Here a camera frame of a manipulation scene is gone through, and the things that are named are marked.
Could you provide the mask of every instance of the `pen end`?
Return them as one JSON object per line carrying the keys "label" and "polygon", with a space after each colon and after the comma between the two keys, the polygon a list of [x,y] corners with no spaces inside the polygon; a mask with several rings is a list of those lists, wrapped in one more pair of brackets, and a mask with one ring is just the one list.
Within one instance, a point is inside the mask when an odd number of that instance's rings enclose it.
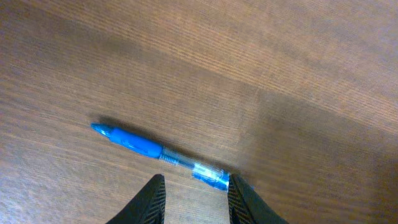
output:
{"label": "pen end", "polygon": [[106,124],[92,123],[91,128],[93,128],[96,132],[98,132],[108,138],[111,136],[111,133],[113,131],[113,128]]}

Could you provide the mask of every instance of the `wood grain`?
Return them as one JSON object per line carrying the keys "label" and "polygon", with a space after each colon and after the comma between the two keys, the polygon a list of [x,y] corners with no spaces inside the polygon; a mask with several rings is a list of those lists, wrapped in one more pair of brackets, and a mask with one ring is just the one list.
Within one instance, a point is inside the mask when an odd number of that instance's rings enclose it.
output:
{"label": "wood grain", "polygon": [[166,223],[226,194],[92,130],[230,170],[291,223],[397,223],[393,1],[3,1],[0,221],[104,223],[157,173]]}

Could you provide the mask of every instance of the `brown wooden surface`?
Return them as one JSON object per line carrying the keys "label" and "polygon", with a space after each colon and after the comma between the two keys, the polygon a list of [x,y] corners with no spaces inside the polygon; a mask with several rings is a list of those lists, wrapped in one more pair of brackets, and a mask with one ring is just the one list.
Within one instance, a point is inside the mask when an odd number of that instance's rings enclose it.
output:
{"label": "brown wooden surface", "polygon": [[397,223],[396,1],[2,1],[0,222],[104,223],[154,175],[166,223],[228,223],[116,124],[239,170],[291,223]]}

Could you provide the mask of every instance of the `pen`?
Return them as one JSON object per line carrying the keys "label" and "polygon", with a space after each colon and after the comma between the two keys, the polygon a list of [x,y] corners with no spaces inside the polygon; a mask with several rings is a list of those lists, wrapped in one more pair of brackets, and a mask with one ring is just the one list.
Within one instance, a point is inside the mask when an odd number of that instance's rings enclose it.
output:
{"label": "pen", "polygon": [[192,176],[206,184],[220,190],[228,190],[229,173],[222,169],[201,164],[194,159],[188,158],[144,137],[129,133],[120,128],[106,124],[91,124],[91,127],[109,138],[111,142],[120,144],[136,153],[153,159],[163,160],[175,166],[180,165],[192,170]]}

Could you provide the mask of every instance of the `blue grip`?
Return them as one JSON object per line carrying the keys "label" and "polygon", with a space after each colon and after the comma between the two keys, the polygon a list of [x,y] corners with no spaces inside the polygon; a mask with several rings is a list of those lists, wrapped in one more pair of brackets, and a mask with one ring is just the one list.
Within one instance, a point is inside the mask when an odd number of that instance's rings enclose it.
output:
{"label": "blue grip", "polygon": [[158,159],[163,146],[119,128],[114,128],[109,140],[115,142],[141,155]]}

